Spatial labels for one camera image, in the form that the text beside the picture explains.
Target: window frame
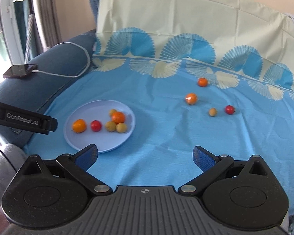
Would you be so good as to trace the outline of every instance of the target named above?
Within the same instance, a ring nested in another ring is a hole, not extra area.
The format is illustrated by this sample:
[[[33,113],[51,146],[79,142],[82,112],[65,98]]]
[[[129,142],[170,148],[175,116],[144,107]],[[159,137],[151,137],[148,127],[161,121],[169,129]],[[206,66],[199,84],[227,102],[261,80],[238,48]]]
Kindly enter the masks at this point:
[[[5,45],[9,53],[11,64],[23,64],[24,54],[13,0],[0,0],[0,17]]]

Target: tomato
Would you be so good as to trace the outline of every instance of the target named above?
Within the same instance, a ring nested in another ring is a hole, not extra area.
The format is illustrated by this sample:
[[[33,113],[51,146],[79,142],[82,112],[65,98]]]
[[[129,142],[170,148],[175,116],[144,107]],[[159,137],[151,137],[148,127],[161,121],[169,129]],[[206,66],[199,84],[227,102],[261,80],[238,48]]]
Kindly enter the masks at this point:
[[[86,122],[83,119],[78,119],[72,124],[72,130],[76,133],[84,132],[86,128]]]
[[[227,105],[224,109],[225,113],[229,114],[229,115],[233,115],[235,112],[235,108],[231,105]]]
[[[198,81],[197,81],[197,84],[201,87],[206,87],[208,85],[208,80],[205,79],[205,78],[200,78]]]
[[[113,122],[115,122],[116,124],[124,123],[125,122],[125,115],[124,115],[124,113],[122,113],[120,111],[114,112],[111,116],[111,120]]]
[[[197,102],[197,96],[194,93],[187,94],[185,96],[185,101],[189,105],[194,105]]]
[[[101,130],[102,124],[98,120],[94,120],[90,124],[93,132],[99,132]]]

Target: mobile phone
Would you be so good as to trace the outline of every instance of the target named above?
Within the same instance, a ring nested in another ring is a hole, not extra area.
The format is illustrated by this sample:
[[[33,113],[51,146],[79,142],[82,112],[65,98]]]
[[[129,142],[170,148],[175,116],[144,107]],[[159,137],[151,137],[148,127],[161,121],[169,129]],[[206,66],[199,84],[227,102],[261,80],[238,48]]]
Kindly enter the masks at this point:
[[[8,70],[2,76],[8,79],[19,79],[29,75],[32,70],[37,68],[37,64],[16,64],[8,68]]]

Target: crosshair marking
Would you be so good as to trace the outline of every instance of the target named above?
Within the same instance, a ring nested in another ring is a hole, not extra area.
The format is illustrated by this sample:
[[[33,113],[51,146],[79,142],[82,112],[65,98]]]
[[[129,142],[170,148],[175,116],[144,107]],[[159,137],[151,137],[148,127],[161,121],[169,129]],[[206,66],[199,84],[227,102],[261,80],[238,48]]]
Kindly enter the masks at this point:
[[[150,190],[148,190],[147,188],[144,188],[143,190],[140,190],[143,194],[149,193]]]

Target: white cable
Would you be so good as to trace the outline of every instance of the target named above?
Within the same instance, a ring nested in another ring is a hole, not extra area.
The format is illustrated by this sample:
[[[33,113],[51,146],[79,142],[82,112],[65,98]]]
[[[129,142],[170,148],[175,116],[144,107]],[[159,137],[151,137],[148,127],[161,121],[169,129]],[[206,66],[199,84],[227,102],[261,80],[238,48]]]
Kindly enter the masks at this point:
[[[82,76],[82,75],[85,73],[85,71],[87,71],[87,69],[89,68],[89,66],[90,66],[90,62],[91,62],[91,61],[90,61],[90,56],[89,56],[89,54],[88,54],[88,51],[87,51],[84,47],[82,47],[82,46],[80,46],[80,45],[78,45],[78,44],[76,44],[76,43],[73,43],[73,42],[62,42],[62,43],[59,43],[59,44],[57,44],[57,45],[55,45],[55,46],[58,46],[58,45],[60,45],[60,44],[65,44],[65,43],[73,44],[73,45],[75,45],[75,46],[81,48],[82,50],[84,50],[84,52],[85,52],[85,54],[86,54],[86,57],[87,57],[87,65],[86,65],[86,67],[84,68],[84,70],[83,70],[80,74],[78,74],[77,76],[68,76],[68,75],[61,75],[61,74],[49,73],[49,72],[46,72],[46,71],[40,71],[40,70],[32,70],[32,72],[41,72],[41,73],[45,73],[45,74],[48,74],[48,75],[60,76],[60,77],[66,77],[66,78],[78,78],[79,76]]]

